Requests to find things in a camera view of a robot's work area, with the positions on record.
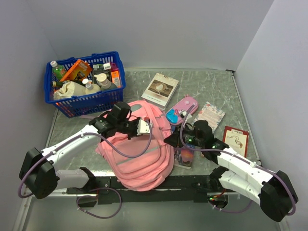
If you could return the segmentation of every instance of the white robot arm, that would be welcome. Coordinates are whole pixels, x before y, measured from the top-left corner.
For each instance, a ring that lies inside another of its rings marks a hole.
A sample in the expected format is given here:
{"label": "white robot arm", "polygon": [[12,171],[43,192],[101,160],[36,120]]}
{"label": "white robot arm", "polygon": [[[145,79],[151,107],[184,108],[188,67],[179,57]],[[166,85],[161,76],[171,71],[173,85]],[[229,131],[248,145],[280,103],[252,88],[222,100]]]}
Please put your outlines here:
{"label": "white robot arm", "polygon": [[24,183],[38,199],[45,198],[56,189],[82,189],[91,179],[92,173],[85,167],[76,170],[61,170],[61,168],[76,154],[88,147],[102,140],[109,143],[106,138],[114,136],[116,132],[127,134],[128,139],[149,134],[148,145],[137,156],[145,153],[151,142],[151,125],[140,117],[129,121],[127,118],[129,112],[128,104],[117,103],[111,111],[94,118],[82,130],[64,141],[41,151],[36,148],[29,150],[19,173],[22,184],[18,195],[21,198],[29,196],[21,194],[21,187]]}
{"label": "white robot arm", "polygon": [[[282,171],[275,173],[265,169],[236,153],[227,144],[214,138],[207,121],[198,120],[193,128],[182,124],[164,142],[173,147],[185,146],[192,151],[201,151],[205,158],[219,165],[210,175],[213,179],[223,188],[256,202],[274,221],[279,222],[295,212],[298,197],[288,176]],[[186,143],[201,149],[192,149]]]}

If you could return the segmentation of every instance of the floral card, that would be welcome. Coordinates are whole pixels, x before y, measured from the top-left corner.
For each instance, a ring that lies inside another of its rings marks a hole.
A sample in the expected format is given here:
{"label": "floral card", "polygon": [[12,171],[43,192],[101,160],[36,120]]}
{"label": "floral card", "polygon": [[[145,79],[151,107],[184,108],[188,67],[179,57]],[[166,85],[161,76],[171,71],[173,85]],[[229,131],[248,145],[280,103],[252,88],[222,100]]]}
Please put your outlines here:
{"label": "floral card", "polygon": [[197,120],[206,120],[214,132],[225,114],[226,113],[223,112],[220,108],[210,104],[209,102],[206,102],[193,122],[196,122]]}

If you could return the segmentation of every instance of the marble surface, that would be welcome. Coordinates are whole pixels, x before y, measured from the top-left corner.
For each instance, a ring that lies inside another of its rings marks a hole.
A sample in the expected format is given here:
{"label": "marble surface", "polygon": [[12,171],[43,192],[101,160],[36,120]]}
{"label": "marble surface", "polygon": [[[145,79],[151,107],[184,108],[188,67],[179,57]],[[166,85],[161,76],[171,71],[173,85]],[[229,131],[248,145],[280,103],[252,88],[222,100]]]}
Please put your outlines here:
{"label": "marble surface", "polygon": [[[179,80],[179,86],[167,105],[166,111],[181,100],[185,94],[189,94],[199,102],[199,108],[193,114],[193,117],[196,117],[207,101],[226,112],[214,133],[218,139],[223,138],[225,126],[248,130],[231,72],[218,70],[128,69],[126,70],[127,86],[124,90],[124,101],[129,103],[141,100],[143,91],[157,72]],[[55,145],[75,134],[88,121],[80,117],[67,118],[59,112],[49,146]],[[87,167],[96,176],[114,176],[108,163],[95,153],[95,148],[96,146],[90,147],[75,156],[65,165],[64,169]],[[251,161],[257,160],[256,150],[251,142],[251,138],[249,138],[247,158]],[[205,159],[200,152],[195,152],[190,170],[174,167],[171,175],[209,175],[216,167],[215,163]]]}

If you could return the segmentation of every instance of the book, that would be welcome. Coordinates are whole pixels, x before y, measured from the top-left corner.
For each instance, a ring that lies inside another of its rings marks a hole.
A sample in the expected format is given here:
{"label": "book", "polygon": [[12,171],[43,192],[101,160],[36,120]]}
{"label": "book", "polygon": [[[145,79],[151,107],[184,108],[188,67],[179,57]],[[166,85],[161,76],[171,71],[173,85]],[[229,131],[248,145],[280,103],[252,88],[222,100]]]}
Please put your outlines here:
{"label": "book", "polygon": [[[186,144],[190,148],[194,148],[191,144]],[[185,147],[177,148],[174,151],[174,166],[191,169],[193,165],[193,152]]]}
{"label": "book", "polygon": [[206,102],[193,123],[197,120],[206,120],[214,133],[225,114],[220,108]]}
{"label": "book", "polygon": [[223,141],[243,157],[247,156],[249,131],[225,127]]}
{"label": "book", "polygon": [[156,73],[141,97],[165,110],[178,83],[176,79]]}

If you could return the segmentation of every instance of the blue object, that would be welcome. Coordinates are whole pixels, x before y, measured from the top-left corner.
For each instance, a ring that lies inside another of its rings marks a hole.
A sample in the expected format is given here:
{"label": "blue object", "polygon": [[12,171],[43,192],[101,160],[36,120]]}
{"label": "blue object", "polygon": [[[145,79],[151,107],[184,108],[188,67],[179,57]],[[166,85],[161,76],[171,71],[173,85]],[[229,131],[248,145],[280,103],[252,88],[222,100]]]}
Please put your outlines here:
{"label": "blue object", "polygon": [[[71,57],[68,59],[57,60],[56,62],[60,65],[64,65],[66,70],[69,70],[71,66],[77,61],[77,59],[78,58]],[[108,62],[115,63],[119,69],[122,87],[104,92],[100,91],[91,95],[73,96],[72,98],[68,99],[53,100],[53,93],[55,88],[51,86],[51,82],[58,81],[58,79],[52,74],[52,67],[49,62],[46,65],[46,73],[44,77],[46,103],[53,104],[64,115],[71,118],[75,116],[106,111],[111,109],[115,103],[123,101],[123,89],[126,87],[125,72],[118,52],[111,51],[106,53],[92,54],[91,56],[81,57],[79,59],[87,61],[91,67],[93,64],[104,64]],[[87,78],[92,80],[92,73],[88,75]]]}
{"label": "blue object", "polygon": [[172,124],[176,124],[178,122],[178,116],[175,114],[174,109],[171,109],[170,111],[168,111],[166,117],[167,117],[167,120]]}

